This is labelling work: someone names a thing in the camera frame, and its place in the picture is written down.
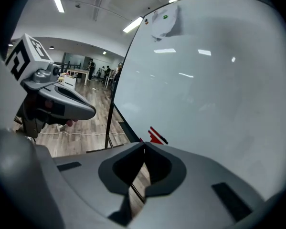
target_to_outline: black slot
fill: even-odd
[[[212,185],[214,192],[229,211],[235,222],[247,217],[252,211],[242,199],[224,182]]]
[[[70,169],[73,169],[73,168],[76,168],[79,166],[81,166],[81,164],[79,162],[72,162],[72,163],[67,163],[64,165],[59,165],[59,166],[57,166],[57,168],[59,171],[65,171],[65,170],[70,170]]]

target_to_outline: ceiling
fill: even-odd
[[[53,0],[29,0],[12,38],[24,33],[62,38],[125,56],[136,30],[125,33],[123,29],[167,3],[168,0],[62,0],[65,13],[59,13]]]

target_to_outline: whiteboard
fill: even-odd
[[[156,13],[176,6],[160,40],[155,14],[144,18],[114,103],[139,138],[150,141],[152,126],[269,198],[286,182],[286,26],[257,0],[180,0]]]

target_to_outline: wooden floor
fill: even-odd
[[[36,144],[46,146],[52,157],[85,154],[86,151],[105,148],[106,135],[104,133],[106,133],[107,117],[111,102],[106,99],[106,96],[110,96],[111,90],[105,88],[103,83],[97,80],[91,80],[84,86],[83,79],[81,83],[76,84],[75,90],[95,107],[96,115],[90,120],[79,120],[78,122],[75,122],[72,127],[66,126],[62,131],[66,131],[69,134],[80,133],[100,135],[54,134],[58,132],[56,126],[46,125],[41,131],[46,134],[40,133],[38,138],[36,138]],[[118,122],[123,122],[123,120],[118,112],[114,110],[110,127],[111,133],[118,133],[110,134],[110,139],[114,146],[129,143],[127,136],[122,134],[124,131]],[[18,127],[19,125],[15,123],[14,129],[18,129]],[[138,192],[144,197],[145,187],[150,185],[149,173],[145,164],[141,168],[133,184]],[[132,215],[135,216],[143,207],[143,203],[134,193],[132,188],[129,189],[129,194]]]

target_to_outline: desk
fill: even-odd
[[[113,77],[111,77],[111,76],[106,77],[106,81],[105,81],[106,88],[108,88],[109,80],[113,80]]]
[[[86,85],[86,81],[87,81],[87,78],[89,76],[89,73],[90,71],[89,70],[82,70],[82,69],[68,69],[67,72],[74,72],[75,73],[82,73],[82,74],[85,74],[85,85]]]

